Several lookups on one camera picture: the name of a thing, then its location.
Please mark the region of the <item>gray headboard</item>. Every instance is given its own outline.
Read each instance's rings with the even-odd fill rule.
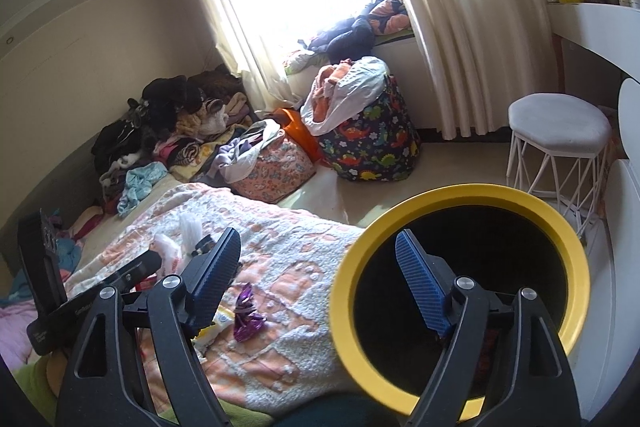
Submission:
[[[82,211],[100,198],[98,174],[94,170],[94,156],[91,147],[95,136],[55,167],[14,210],[0,229],[0,251],[4,260],[15,273],[21,268],[18,256],[18,220],[41,208],[52,214],[60,210],[64,225],[70,227]]]

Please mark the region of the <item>stool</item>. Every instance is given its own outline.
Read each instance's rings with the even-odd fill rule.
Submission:
[[[517,157],[514,188],[526,190],[540,197],[553,197],[558,203],[558,212],[564,217],[569,210],[575,214],[576,232],[582,237],[584,230],[593,216],[598,198],[602,191],[605,156],[611,136],[609,120],[602,111],[588,102],[558,93],[535,93],[525,96],[509,107],[509,126],[511,135],[511,149],[507,165],[507,185],[510,185],[510,175],[514,160]],[[530,181],[529,172],[524,161],[527,146],[531,145],[545,153],[538,174]],[[556,157],[576,158],[574,166],[562,183],[558,179]],[[554,174],[555,192],[535,190],[546,166],[551,163]],[[577,168],[577,188],[571,199],[565,198],[562,188]],[[591,173],[591,189],[585,196],[581,189]]]

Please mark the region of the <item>metal screw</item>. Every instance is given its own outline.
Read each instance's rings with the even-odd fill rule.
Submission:
[[[460,279],[456,281],[456,284],[463,290],[470,290],[476,285],[473,279],[469,279],[469,277],[460,277]]]
[[[107,288],[102,288],[100,290],[100,299],[110,299],[116,293],[116,290],[111,286],[107,286]]]
[[[531,288],[523,288],[521,293],[522,296],[529,301],[535,300],[538,297],[536,291]]]
[[[177,275],[170,275],[162,280],[162,286],[165,288],[175,288],[180,284],[180,278]]]

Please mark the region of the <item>stool cushion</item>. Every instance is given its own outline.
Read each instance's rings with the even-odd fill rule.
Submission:
[[[611,136],[609,120],[597,107],[568,94],[550,92],[530,94],[513,102],[509,126],[555,156],[596,155]]]

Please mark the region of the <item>crumpled purple foil wrapper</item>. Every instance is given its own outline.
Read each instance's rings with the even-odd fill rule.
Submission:
[[[266,318],[255,310],[254,291],[251,283],[242,288],[236,300],[236,321],[234,323],[234,338],[236,342],[244,342],[254,336],[262,327]]]

